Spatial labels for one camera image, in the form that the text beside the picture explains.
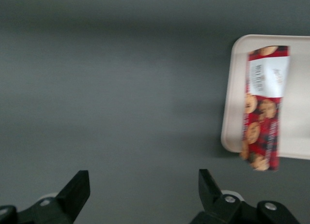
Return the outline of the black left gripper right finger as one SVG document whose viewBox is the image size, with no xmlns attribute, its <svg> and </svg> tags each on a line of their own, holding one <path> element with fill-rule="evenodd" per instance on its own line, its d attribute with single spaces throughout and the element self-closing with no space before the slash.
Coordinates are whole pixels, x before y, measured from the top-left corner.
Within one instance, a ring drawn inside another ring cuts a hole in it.
<svg viewBox="0 0 310 224">
<path fill-rule="evenodd" d="M 199 170 L 199 196 L 204 211 L 191 224 L 235 224 L 241 215 L 241 200 L 232 194 L 223 194 L 209 170 Z"/>
</svg>

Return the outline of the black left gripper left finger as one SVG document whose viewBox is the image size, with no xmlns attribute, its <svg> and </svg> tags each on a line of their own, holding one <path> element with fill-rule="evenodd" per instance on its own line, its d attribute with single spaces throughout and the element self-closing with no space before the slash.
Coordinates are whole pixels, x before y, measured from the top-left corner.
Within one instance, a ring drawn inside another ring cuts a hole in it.
<svg viewBox="0 0 310 224">
<path fill-rule="evenodd" d="M 78 171 L 55 197 L 17 213 L 19 224 L 72 224 L 90 196 L 89 172 Z"/>
</svg>

